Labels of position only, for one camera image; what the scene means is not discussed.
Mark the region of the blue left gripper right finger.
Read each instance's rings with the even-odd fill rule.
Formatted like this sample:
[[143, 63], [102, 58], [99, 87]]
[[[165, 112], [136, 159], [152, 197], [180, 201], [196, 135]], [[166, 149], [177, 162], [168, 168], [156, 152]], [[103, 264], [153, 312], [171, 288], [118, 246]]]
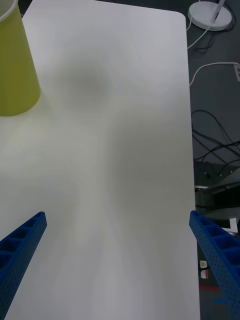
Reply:
[[196, 211], [189, 226], [223, 293], [233, 318], [240, 316], [240, 241]]

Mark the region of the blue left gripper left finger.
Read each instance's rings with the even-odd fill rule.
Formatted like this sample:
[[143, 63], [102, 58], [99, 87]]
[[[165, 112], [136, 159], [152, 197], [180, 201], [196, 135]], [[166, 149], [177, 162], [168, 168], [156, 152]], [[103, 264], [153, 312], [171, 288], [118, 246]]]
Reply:
[[46, 228], [46, 214], [40, 211], [0, 241], [1, 320], [8, 313]]

